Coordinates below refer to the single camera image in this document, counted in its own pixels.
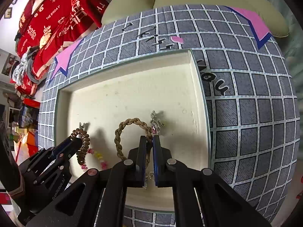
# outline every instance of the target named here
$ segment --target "crumpled fabric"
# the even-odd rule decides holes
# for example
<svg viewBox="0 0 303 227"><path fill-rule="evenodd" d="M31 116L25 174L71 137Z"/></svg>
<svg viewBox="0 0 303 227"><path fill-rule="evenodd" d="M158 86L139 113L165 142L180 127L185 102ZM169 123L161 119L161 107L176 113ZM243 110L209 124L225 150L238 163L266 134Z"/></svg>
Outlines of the crumpled fabric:
<svg viewBox="0 0 303 227"><path fill-rule="evenodd" d="M32 49L32 52L29 53L27 55L27 57L26 57L27 58L27 72L26 73L27 73L28 78L32 82L34 82L34 83L36 83L38 85L38 84L40 84L44 80L44 78L36 79L35 75L32 72L32 67L33 67L34 58L35 58L36 54L39 51L39 47L37 46L37 47L31 48L31 49Z"/></svg>
<svg viewBox="0 0 303 227"><path fill-rule="evenodd" d="M12 79L18 86L23 85L23 77L28 71L28 61L39 51L39 46L30 48L23 54L20 64L16 67L12 74Z"/></svg>

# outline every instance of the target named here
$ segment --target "framed photo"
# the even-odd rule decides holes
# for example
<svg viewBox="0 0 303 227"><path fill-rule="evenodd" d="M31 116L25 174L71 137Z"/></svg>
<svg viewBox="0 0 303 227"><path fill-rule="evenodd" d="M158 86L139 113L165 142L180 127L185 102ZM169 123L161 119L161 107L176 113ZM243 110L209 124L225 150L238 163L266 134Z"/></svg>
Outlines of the framed photo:
<svg viewBox="0 0 303 227"><path fill-rule="evenodd" d="M15 59L16 59L15 55L12 55L12 54L8 55L6 62L4 63L2 72L1 72L2 74L9 76L12 66L13 66L14 62L16 61Z"/></svg>
<svg viewBox="0 0 303 227"><path fill-rule="evenodd" d="M9 8L5 11L5 13L4 13L4 18L5 18L5 19L10 19L10 18L12 17L12 10L13 10L13 8L12 8L12 7L9 7Z"/></svg>
<svg viewBox="0 0 303 227"><path fill-rule="evenodd" d="M13 0L12 5L15 5L18 0Z"/></svg>

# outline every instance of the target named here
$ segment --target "beaded bracelet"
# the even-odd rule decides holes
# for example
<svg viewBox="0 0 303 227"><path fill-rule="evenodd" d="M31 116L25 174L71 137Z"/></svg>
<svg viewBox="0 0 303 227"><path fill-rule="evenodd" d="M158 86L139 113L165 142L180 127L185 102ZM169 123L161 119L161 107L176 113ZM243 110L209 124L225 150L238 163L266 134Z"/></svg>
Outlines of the beaded bracelet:
<svg viewBox="0 0 303 227"><path fill-rule="evenodd" d="M99 152L97 152L97 151L94 151L92 148L89 148L89 149L87 150L87 153L93 154L94 156L96 156L96 157L98 158L98 160L99 160L99 162L100 162L100 164L101 164L102 170L106 170L106 169L107 169L107 163L106 163L106 161L103 160L103 156L102 156L101 153L99 153ZM86 172L86 171L88 170L88 167L87 167L87 165L85 164L85 162L84 162L83 165L81 165L81 169L82 169L84 172Z"/></svg>

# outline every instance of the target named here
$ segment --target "silver charm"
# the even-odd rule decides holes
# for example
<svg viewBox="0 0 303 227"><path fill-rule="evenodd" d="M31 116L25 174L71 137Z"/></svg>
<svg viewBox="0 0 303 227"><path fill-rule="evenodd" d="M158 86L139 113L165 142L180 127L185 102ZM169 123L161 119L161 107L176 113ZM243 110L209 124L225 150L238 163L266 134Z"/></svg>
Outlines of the silver charm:
<svg viewBox="0 0 303 227"><path fill-rule="evenodd" d="M155 111L151 112L151 131L154 135L160 135L160 127L165 126L164 123L161 123L160 119L157 117Z"/></svg>
<svg viewBox="0 0 303 227"><path fill-rule="evenodd" d="M89 123L83 123L83 124L81 124L81 122L80 122L79 123L79 129L83 129L83 131L87 131L88 125L89 125ZM82 135L78 134L76 137L77 138L82 138Z"/></svg>
<svg viewBox="0 0 303 227"><path fill-rule="evenodd" d="M145 176L145 181L144 181L144 189L147 189L147 179L151 179L151 180L155 180L155 175L154 172L149 172L146 176Z"/></svg>

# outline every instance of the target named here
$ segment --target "gray grid mat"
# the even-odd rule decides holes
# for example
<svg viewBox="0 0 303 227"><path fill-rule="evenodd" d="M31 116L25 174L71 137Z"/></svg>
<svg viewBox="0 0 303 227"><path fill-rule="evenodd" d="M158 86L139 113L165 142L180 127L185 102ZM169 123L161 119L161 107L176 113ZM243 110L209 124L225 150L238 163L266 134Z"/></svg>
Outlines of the gray grid mat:
<svg viewBox="0 0 303 227"><path fill-rule="evenodd" d="M138 37L148 30L147 37ZM173 43L170 36L183 38L184 44ZM163 44L153 45L164 38ZM107 66L163 52L170 44L167 50L191 48L201 67L212 169L272 221L294 173L300 137L297 97L275 40L258 50L247 21L224 6L152 9L85 37L72 54L67 77L57 73L48 85L55 64L48 74L39 113L39 145L54 144L60 88ZM210 72L215 79L208 82L203 76ZM228 86L224 96L216 89L219 80L223 80L219 88Z"/></svg>

